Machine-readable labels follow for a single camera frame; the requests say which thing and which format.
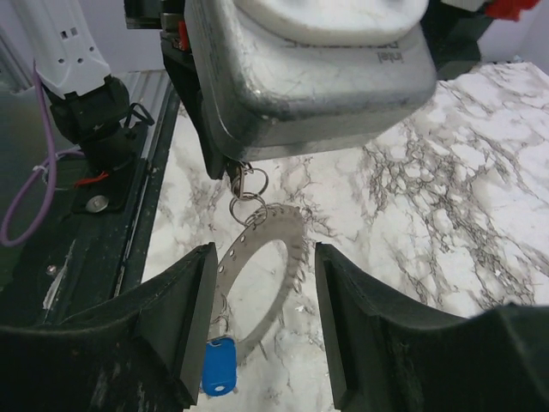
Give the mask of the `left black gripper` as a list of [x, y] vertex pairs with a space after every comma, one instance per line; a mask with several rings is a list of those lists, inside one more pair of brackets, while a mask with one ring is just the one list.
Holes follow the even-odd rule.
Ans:
[[190, 47], [184, 6], [184, 0], [124, 0], [126, 25], [130, 29], [160, 30], [163, 63], [196, 128], [208, 176], [221, 179], [226, 170], [226, 157], [204, 129], [202, 89]]

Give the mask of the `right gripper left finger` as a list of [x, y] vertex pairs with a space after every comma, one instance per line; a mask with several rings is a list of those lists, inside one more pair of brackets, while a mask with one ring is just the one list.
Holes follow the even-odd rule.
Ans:
[[183, 411], [198, 400], [214, 244], [60, 324], [1, 329], [4, 411]]

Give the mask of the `perforated metal ring disc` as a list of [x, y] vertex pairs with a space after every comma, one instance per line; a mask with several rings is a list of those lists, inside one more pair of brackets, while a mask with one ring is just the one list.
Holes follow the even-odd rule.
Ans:
[[262, 344], [302, 282], [305, 223], [298, 207], [271, 203], [244, 221], [217, 268], [208, 337], [233, 337], [241, 365]]

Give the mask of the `blue plastic key tag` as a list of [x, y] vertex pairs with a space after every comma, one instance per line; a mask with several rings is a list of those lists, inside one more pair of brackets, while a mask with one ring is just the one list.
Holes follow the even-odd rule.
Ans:
[[221, 397], [237, 384], [237, 350], [235, 340], [220, 336], [206, 343], [202, 368], [202, 391], [210, 397]]

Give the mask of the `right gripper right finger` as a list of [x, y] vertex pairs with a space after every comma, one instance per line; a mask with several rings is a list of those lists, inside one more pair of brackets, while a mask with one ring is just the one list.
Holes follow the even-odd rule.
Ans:
[[546, 307], [508, 304], [460, 318], [321, 243], [315, 277], [337, 410], [547, 410]]

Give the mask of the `keys with blue tag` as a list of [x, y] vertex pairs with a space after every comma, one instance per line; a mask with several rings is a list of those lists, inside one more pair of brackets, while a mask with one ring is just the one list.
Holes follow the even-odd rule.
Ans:
[[[263, 185], [258, 191], [249, 191], [245, 188], [246, 177], [254, 173], [261, 174], [264, 177]], [[229, 203], [229, 213], [231, 217], [243, 227], [256, 225], [255, 220], [258, 217], [267, 218], [268, 206], [262, 195], [268, 189], [268, 174], [261, 168], [253, 167], [250, 163], [242, 161], [228, 161], [226, 164], [226, 174], [230, 181], [230, 192], [232, 199]], [[237, 203], [259, 202], [260, 208], [252, 213], [248, 218], [242, 220], [235, 214]]]

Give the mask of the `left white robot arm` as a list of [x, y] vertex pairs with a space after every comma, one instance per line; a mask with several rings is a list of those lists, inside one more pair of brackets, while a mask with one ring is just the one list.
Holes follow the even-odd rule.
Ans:
[[[201, 144], [208, 176], [222, 179], [228, 159], [204, 129], [204, 93], [198, 78], [196, 48], [187, 33], [185, 1], [160, 2], [173, 27], [161, 29], [160, 46], [167, 74], [187, 111]], [[128, 139], [119, 124], [130, 108], [130, 95], [100, 53], [77, 1], [15, 1], [16, 14], [28, 28], [38, 90], [51, 101], [51, 115], [61, 134], [81, 145], [92, 166], [113, 172], [130, 160]]]

